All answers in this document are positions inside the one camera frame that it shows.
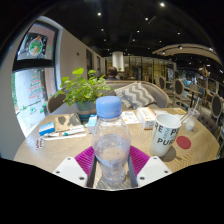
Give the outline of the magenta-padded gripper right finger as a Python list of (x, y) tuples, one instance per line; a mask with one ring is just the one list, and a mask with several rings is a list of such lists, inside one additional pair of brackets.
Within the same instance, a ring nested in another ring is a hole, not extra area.
[(171, 174), (170, 169), (158, 156), (149, 157), (134, 146), (130, 147), (128, 168), (133, 188), (143, 187)]

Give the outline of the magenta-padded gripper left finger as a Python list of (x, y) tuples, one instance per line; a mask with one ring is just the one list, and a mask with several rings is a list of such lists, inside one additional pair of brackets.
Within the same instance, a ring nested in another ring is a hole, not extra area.
[(66, 157), (53, 173), (81, 187), (94, 185), (97, 159), (89, 147), (75, 157)]

